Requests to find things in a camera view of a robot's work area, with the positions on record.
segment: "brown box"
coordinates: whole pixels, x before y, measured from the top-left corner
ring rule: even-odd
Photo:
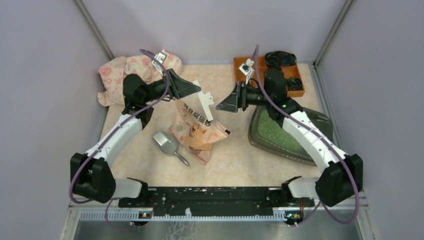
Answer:
[[[239,70],[239,67],[240,67],[240,65],[245,63],[248,58],[250,58],[250,56],[242,56],[242,57],[235,57],[234,58],[233,70],[234,70],[234,78],[235,78],[236,82],[245,82],[246,81],[246,76],[242,73],[242,71]],[[259,62],[258,69],[259,69],[260,79],[261,79],[262,83],[264,83],[264,75],[265,75],[265,72],[267,71],[267,64],[265,63],[265,57],[259,56],[258,62]],[[290,77],[296,77],[296,78],[299,78],[300,81],[302,81],[301,73],[299,72],[299,68],[298,68],[297,65],[282,66],[281,70],[284,73],[284,77],[286,79],[288,79]],[[257,84],[253,81],[250,82],[250,84],[253,87],[257,87]],[[288,96],[291,97],[291,98],[302,97],[305,94],[305,87],[303,86],[303,82],[302,82],[302,88],[303,89],[299,90],[299,91],[288,91]]]

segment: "beige marble table surface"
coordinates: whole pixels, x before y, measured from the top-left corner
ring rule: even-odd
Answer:
[[[320,111],[317,96],[307,64],[299,64],[305,94],[295,98],[302,106]],[[211,111],[214,121],[231,131],[224,140],[213,145],[210,162],[203,166],[183,147],[178,152],[191,164],[187,167],[175,156],[167,156],[153,142],[152,136],[159,130],[166,131],[177,114],[175,102],[160,102],[154,107],[153,116],[146,128],[139,133],[116,159],[112,173],[115,178],[134,178],[149,186],[216,187],[216,186],[280,186],[294,176],[318,177],[317,167],[295,162],[252,146],[248,139],[248,127],[255,106],[246,111],[230,113],[215,110],[234,87],[232,64],[185,65],[182,78],[198,80],[204,93],[214,98]],[[184,98],[193,109],[201,110],[197,94]],[[117,122],[122,105],[109,107],[102,136]]]

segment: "scoop handle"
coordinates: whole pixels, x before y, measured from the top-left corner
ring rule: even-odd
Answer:
[[[187,167],[190,167],[190,163],[189,161],[187,161],[187,159],[183,156],[181,156],[178,152],[174,152],[173,154],[175,154],[175,156],[185,165],[187,165]]]

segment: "robotic arm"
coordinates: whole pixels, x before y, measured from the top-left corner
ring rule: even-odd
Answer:
[[[171,99],[181,99],[197,93],[201,88],[179,77],[173,69],[167,70],[170,80],[167,95]],[[70,177],[74,178],[81,165],[92,156],[88,164],[76,177],[72,192],[76,195],[106,203],[114,198],[145,198],[147,184],[137,179],[114,179],[111,168],[125,146],[149,123],[153,107],[142,111],[134,118],[133,114],[145,108],[147,102],[159,99],[166,90],[167,80],[146,84],[137,74],[129,74],[123,80],[125,108],[115,126],[95,146],[84,154],[75,153],[70,160]]]
[[[278,123],[285,131],[291,134],[311,156],[319,170],[321,177],[295,177],[283,183],[282,187],[288,188],[291,198],[314,198],[332,207],[354,194],[352,183],[341,162],[335,156],[323,140],[330,144],[335,152],[344,158],[350,172],[353,175],[357,189],[362,189],[363,162],[354,154],[349,156],[336,147],[314,126],[303,108],[287,95],[287,80],[282,71],[269,69],[265,73],[264,90],[271,100],[290,118],[277,111],[265,98],[259,88],[254,88],[248,83],[237,82],[232,93],[216,106],[217,110],[236,113],[239,108],[243,111],[249,105],[265,106],[269,117]],[[293,119],[303,123],[310,129],[297,124]]]

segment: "floral pattern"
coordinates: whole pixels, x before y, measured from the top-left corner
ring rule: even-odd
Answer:
[[[181,60],[165,50],[162,52],[168,55],[163,66],[166,69],[173,69],[176,74],[180,75],[183,71]],[[161,72],[153,67],[152,60],[145,55],[117,57],[101,66],[98,73],[106,91],[99,92],[97,99],[105,107],[113,104],[124,105],[123,80],[128,74],[137,74],[148,84],[162,79]]]

